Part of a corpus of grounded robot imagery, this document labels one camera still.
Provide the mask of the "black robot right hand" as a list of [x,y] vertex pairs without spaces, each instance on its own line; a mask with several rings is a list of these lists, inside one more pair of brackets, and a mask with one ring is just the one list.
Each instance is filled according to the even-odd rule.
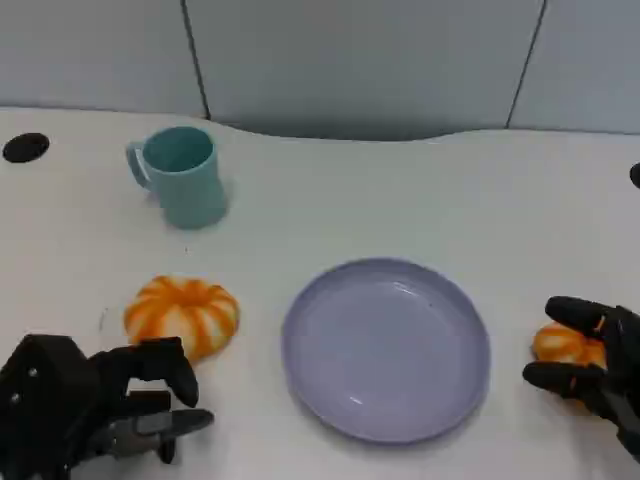
[[605,365],[542,360],[528,363],[525,381],[586,409],[617,427],[618,441],[639,459],[639,315],[570,296],[552,296],[545,313],[571,332],[603,347]]

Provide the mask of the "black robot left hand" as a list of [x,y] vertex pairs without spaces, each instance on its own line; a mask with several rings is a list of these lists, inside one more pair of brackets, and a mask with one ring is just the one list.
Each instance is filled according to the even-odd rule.
[[214,422],[179,338],[84,355],[68,336],[29,334],[1,369],[1,476],[67,479],[87,461],[154,452]]

